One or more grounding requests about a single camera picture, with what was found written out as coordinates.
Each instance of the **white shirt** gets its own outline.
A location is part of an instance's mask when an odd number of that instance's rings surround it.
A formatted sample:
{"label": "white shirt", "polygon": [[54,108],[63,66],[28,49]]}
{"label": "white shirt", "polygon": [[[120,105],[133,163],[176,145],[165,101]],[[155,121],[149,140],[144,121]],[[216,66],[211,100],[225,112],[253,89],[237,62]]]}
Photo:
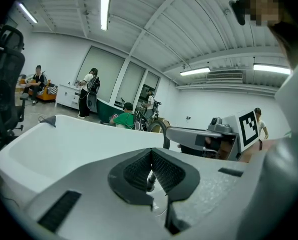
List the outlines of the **white shirt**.
{"label": "white shirt", "polygon": [[263,128],[265,128],[266,125],[265,125],[264,121],[259,120],[259,122],[257,122],[257,126],[258,126],[258,133],[259,133],[259,136],[260,136],[260,134],[261,134],[261,130],[262,130]]}
{"label": "white shirt", "polygon": [[152,110],[154,104],[154,97],[152,95],[150,95],[148,98],[148,104],[150,104],[150,106],[148,106],[148,110]]}
{"label": "white shirt", "polygon": [[93,75],[92,74],[87,74],[85,77],[84,77],[84,79],[83,79],[83,81],[85,81],[85,82],[87,82],[85,85],[83,85],[83,90],[85,90],[86,92],[88,92],[89,90],[88,90],[88,83],[89,83],[89,81],[91,81],[92,79],[93,79]]}

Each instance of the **green shirt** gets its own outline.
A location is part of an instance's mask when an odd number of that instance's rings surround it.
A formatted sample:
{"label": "green shirt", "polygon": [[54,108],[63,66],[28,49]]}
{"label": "green shirt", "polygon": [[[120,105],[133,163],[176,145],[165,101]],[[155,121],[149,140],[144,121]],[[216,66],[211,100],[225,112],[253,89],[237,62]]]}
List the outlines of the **green shirt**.
{"label": "green shirt", "polygon": [[113,122],[131,129],[133,127],[133,115],[131,113],[122,113],[117,118],[114,118]]}

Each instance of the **black t-shirt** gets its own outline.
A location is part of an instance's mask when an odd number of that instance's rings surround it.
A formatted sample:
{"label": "black t-shirt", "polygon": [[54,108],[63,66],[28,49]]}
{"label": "black t-shirt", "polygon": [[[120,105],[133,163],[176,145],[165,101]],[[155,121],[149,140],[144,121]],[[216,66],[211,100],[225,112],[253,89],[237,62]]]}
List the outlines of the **black t-shirt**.
{"label": "black t-shirt", "polygon": [[40,87],[44,87],[44,75],[41,74],[40,76],[38,76],[37,74],[34,75],[33,80],[35,80],[35,82],[41,82],[40,83]]}

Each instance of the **white cabinet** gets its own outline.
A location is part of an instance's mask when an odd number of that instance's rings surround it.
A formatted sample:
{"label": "white cabinet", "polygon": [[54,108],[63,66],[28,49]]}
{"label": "white cabinet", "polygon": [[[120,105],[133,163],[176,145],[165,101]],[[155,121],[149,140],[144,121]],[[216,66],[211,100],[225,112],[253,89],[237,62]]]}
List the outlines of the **white cabinet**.
{"label": "white cabinet", "polygon": [[55,102],[55,107],[57,104],[62,104],[73,109],[79,109],[79,96],[80,88],[77,88],[69,84],[60,84],[58,86],[57,99]]}

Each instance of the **black pants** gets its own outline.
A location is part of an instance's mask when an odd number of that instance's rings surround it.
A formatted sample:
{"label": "black pants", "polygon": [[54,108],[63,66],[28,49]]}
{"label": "black pants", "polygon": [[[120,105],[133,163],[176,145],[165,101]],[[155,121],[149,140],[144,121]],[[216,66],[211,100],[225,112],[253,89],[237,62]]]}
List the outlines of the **black pants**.
{"label": "black pants", "polygon": [[81,90],[80,93],[80,100],[79,100],[79,110],[81,117],[88,117],[90,115],[90,109],[88,108],[88,99],[87,99],[88,92],[84,89]]}
{"label": "black pants", "polygon": [[40,86],[40,85],[32,85],[32,86],[30,86],[30,87],[25,87],[23,93],[26,93],[26,94],[27,94],[27,93],[29,92],[29,89],[33,90],[33,94],[32,94],[31,99],[32,99],[33,101],[35,101],[36,98],[37,98],[37,94],[38,94],[38,92],[39,92],[39,91],[42,91],[43,86]]}

